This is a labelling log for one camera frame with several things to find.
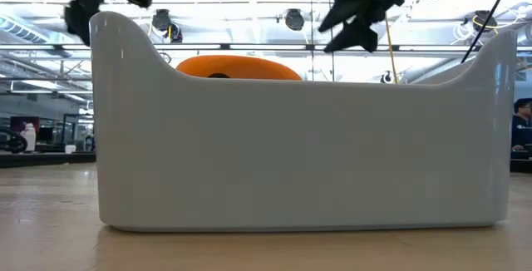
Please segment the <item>black rig crossbar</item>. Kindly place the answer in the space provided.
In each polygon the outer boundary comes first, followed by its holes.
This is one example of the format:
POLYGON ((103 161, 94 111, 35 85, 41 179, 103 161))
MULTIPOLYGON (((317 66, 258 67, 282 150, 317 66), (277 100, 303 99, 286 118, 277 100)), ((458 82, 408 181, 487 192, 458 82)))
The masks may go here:
MULTIPOLYGON (((310 44, 152 44, 156 50, 237 50, 237 51, 324 51, 325 45, 310 44)), ((0 51, 87 51, 89 47, 82 44, 0 44, 0 51)), ((392 45, 392 50, 399 52, 465 52, 467 46, 457 45, 392 45)))

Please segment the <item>grey plastic bin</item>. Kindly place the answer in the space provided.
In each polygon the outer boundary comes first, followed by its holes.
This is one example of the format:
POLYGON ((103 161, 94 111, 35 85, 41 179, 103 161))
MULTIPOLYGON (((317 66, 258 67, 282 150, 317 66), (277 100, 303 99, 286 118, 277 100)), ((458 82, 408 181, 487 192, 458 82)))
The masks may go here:
POLYGON ((90 22, 99 215, 131 231, 490 225, 507 215, 516 35, 410 85, 214 79, 90 22))

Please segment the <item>black aluminium table frame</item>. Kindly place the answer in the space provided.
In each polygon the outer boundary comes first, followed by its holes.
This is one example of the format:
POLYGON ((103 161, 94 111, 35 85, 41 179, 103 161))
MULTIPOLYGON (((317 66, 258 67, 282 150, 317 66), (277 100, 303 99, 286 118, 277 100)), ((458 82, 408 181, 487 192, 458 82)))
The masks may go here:
MULTIPOLYGON (((2 154, 0 155, 0 169, 39 165, 93 163, 95 161, 96 155, 94 153, 2 154)), ((510 160, 510 171, 512 173, 532 175, 532 160, 512 158, 510 160)))

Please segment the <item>black office chair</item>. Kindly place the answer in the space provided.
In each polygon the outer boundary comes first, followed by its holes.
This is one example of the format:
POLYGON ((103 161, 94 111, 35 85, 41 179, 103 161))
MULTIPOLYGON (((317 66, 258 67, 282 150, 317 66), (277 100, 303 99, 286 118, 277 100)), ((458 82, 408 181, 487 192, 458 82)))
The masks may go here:
POLYGON ((0 127, 0 134, 6 134, 8 139, 0 141, 0 150, 8 151, 13 154, 21 153, 27 148, 27 140, 15 131, 6 127, 0 127))

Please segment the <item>dark maroon screen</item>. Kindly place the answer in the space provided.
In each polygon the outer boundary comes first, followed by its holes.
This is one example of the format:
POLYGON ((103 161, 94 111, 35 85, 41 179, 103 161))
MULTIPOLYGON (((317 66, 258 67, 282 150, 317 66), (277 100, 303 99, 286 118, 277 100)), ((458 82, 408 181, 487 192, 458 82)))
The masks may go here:
POLYGON ((26 124, 32 124, 35 132, 39 131, 40 118, 38 116, 11 116, 10 130, 15 132, 22 132, 26 130, 26 124))

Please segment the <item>white plastic bottle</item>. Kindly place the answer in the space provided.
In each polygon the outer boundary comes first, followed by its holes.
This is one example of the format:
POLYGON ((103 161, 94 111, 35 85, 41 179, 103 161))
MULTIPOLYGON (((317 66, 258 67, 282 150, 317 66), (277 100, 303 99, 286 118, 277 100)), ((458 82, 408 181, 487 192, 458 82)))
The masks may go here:
POLYGON ((35 150, 37 133, 32 123, 26 123, 24 130, 21 132, 21 136, 26 140, 27 147, 26 152, 33 152, 35 150))

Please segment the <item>person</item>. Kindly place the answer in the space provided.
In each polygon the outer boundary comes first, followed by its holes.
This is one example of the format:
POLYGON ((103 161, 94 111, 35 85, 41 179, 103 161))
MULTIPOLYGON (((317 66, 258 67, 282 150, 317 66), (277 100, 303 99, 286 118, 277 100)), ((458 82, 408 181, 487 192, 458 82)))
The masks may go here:
POLYGON ((532 144, 532 98, 520 98, 514 103, 511 149, 526 150, 532 144))

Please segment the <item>black round overhead fixture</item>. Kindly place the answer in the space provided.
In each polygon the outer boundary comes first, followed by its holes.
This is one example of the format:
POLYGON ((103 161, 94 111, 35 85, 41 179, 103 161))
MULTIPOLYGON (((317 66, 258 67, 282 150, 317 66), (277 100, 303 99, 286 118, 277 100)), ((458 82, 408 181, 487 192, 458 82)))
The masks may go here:
POLYGON ((171 25, 168 9, 156 9, 152 17, 151 26, 160 32, 165 32, 171 25))
POLYGON ((490 11, 488 10, 477 10, 474 13, 473 18, 471 19, 473 22, 473 28, 479 32, 482 28, 482 26, 486 23, 484 27, 484 32, 490 32, 492 30, 495 30, 498 26, 497 21, 490 17, 490 11))
POLYGON ((302 31, 305 23, 300 10, 296 8, 290 8, 287 10, 284 21, 286 27, 295 32, 302 31))

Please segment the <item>orange foam die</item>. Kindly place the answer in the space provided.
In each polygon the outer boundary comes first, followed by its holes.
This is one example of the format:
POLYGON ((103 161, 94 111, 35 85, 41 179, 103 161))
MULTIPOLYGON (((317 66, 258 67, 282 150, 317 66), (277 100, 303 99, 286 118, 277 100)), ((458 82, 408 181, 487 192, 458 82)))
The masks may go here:
POLYGON ((295 80, 302 77, 285 65, 258 57, 202 55, 188 58, 177 67, 189 76, 259 80, 295 80))

